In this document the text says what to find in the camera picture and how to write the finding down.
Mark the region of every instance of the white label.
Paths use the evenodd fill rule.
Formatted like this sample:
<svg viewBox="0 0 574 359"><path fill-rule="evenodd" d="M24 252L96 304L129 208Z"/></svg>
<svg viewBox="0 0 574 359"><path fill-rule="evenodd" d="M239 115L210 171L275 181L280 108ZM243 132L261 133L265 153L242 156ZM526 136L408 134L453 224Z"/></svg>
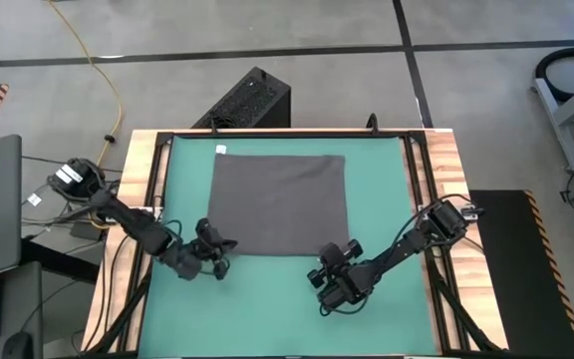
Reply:
<svg viewBox="0 0 574 359"><path fill-rule="evenodd" d="M77 182L81 182L82 180L84 180L84 178L82 178L81 176L79 176L79 174L77 174L75 172L75 170L73 170L70 166L68 165L64 165L63 167L61 167L61 170L63 170L66 174L68 174L68 176L70 176L73 180L77 181Z"/></svg>
<svg viewBox="0 0 574 359"><path fill-rule="evenodd" d="M66 175L66 173L61 170L57 171L57 177L64 181L66 184L69 184L72 181L70 176Z"/></svg>
<svg viewBox="0 0 574 359"><path fill-rule="evenodd" d="M39 198L38 195L32 193L28 197L28 202L30 202L30 204L32 204L33 206L37 206L37 204L41 203L41 199Z"/></svg>

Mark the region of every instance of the concrete floor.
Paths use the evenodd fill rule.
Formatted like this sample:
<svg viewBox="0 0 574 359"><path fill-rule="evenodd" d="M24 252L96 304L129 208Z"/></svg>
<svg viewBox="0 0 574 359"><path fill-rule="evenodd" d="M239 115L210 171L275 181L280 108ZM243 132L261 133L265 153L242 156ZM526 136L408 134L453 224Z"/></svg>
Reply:
<svg viewBox="0 0 574 359"><path fill-rule="evenodd" d="M414 45L574 40L574 0L402 5ZM390 0L77 0L58 6L96 56L403 44ZM558 193L567 179L565 162L537 96L528 91L535 65L554 50L415 57L432 122L455 130L469 187L534 191L574 303L574 212ZM0 60L81 56L45 1L0 0ZM109 64L103 68L117 84L127 115L104 166L123 166L133 129L191 126L253 66L292 86L294 127L362 127L371 112L385 127L422 125L403 52ZM574 62L555 65L551 75L574 90ZM10 85L0 137L21 135L27 156L96 158L117 109L88 66L0 67L0 83ZM56 166L24 161L23 193ZM46 194L44 203L24 214L50 217L62 206ZM61 228L37 240L64 251L86 244ZM99 260L100 249L80 255ZM47 294L67 282L44 277ZM70 335L85 326L91 296L91 286L77 284L46 305L47 358L74 353Z"/></svg>

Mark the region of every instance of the yellow cable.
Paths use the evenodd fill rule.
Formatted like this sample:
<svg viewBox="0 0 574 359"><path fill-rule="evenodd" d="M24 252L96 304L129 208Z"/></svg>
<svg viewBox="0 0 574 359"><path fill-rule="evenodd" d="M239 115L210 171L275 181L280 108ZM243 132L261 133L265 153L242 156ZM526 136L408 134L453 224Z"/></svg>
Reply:
<svg viewBox="0 0 574 359"><path fill-rule="evenodd" d="M53 4L53 0L48 0L48 4L50 4L50 6L53 8L53 10L55 10L57 15L59 15L59 17L64 21L66 26L68 26L68 29L70 29L70 32L75 36L75 38L79 42L79 45L81 46L81 49L86 54L86 58L88 58L88 62L90 63L90 66L92 66L95 70L97 70L97 72L99 72L101 74L101 76L104 77L104 79L106 80L108 85L110 85L110 88L112 89L113 93L115 93L115 97L117 98L117 101L119 102L119 115L117 116L117 120L115 121L115 125L113 126L112 130L110 131L110 135L114 136L115 133L117 132L117 130L119 129L121 122L124 120L124 102L121 99L121 95L119 95L119 91L117 91L115 84L113 84L112 80L110 80L108 75L106 75L106 73L103 72L103 70L101 70L95 64L95 62L92 60L92 56L90 56L90 53L88 52L88 48L86 47L84 42L81 40L81 37L79 37L79 34L77 34L77 31L75 31L75 29L72 27L72 25L70 24L68 19L66 19L66 17L64 16L64 14L62 14L61 11L59 11L59 8L57 8L57 6L55 4ZM108 150L109 143L110 142L108 140L105 141L104 147L101 150L101 153L99 154L99 158L97 159L97 166L101 165L101 161L103 160L104 155L106 154L106 151Z"/></svg>

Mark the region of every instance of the gray towel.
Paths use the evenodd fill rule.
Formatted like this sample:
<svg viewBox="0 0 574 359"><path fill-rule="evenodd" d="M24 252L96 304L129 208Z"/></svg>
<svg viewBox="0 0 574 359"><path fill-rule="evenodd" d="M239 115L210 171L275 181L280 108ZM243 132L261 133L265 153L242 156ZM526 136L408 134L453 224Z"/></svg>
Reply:
<svg viewBox="0 0 574 359"><path fill-rule="evenodd" d="M239 254L317 255L349 241L342 156L216 155L208 217Z"/></svg>

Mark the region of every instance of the green mat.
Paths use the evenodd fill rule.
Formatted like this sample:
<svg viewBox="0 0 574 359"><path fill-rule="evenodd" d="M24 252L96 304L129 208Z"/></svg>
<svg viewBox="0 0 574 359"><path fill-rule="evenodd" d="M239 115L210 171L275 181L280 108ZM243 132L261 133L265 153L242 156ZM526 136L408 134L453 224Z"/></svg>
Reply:
<svg viewBox="0 0 574 359"><path fill-rule="evenodd" d="M179 219L187 240L207 214L216 145L231 155L345 156L350 236L362 243L364 258L384 250L411 215L398 139L176 138L163 216ZM234 256L224 280L199 275L187 282L156 263L140 358L435 354L418 256L389 272L351 316L320 316L306 276L313 268L315 257Z"/></svg>

